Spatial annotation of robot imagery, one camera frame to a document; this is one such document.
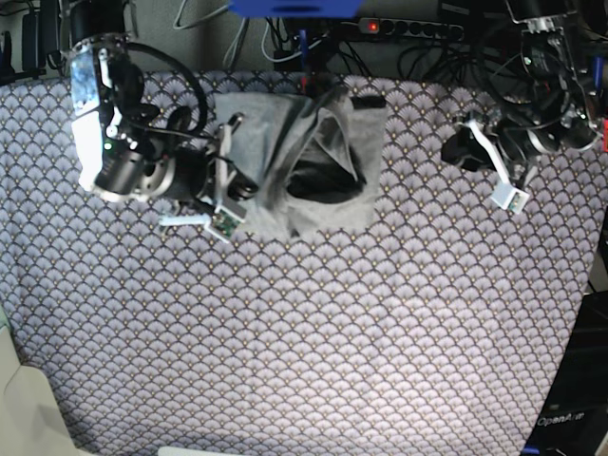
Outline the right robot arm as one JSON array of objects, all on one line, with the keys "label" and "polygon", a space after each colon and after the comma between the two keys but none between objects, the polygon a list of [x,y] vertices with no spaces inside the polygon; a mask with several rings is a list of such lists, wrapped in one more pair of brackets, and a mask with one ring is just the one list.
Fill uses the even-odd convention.
[{"label": "right robot arm", "polygon": [[[244,116],[237,112],[209,136],[206,94],[194,73],[176,58],[136,42],[137,29],[124,24],[132,1],[62,1],[74,120],[81,164],[80,186],[108,202],[172,200],[163,216],[169,229],[199,225],[227,242],[246,220],[242,203],[257,192],[230,159]],[[176,70],[194,92],[199,116],[175,109],[164,128],[153,126],[161,110],[143,100],[144,77],[130,54],[154,57]]]}]

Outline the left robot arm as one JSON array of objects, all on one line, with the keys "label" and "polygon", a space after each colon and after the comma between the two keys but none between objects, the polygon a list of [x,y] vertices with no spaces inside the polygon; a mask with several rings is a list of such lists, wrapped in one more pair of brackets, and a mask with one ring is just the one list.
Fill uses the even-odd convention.
[{"label": "left robot arm", "polygon": [[[599,88],[580,50],[573,1],[507,1],[473,47],[474,74],[496,103],[497,117],[470,112],[456,119],[456,133],[442,146],[443,162],[466,171],[494,171],[523,189],[545,155],[561,146],[585,150],[599,139]],[[488,67],[488,51],[512,46],[507,64],[524,86],[502,93]]]}]

